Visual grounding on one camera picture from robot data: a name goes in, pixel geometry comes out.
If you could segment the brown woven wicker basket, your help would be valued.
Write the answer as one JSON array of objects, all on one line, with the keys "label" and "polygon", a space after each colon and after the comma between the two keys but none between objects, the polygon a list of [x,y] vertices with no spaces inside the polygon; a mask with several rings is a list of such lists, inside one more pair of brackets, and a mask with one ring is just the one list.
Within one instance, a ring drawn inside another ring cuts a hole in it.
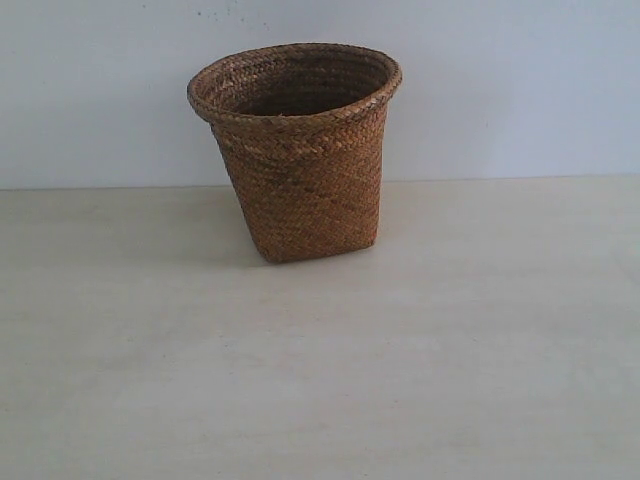
[{"label": "brown woven wicker basket", "polygon": [[387,110],[401,81],[389,55],[336,43],[235,53],[189,81],[188,102],[210,126],[265,260],[375,243]]}]

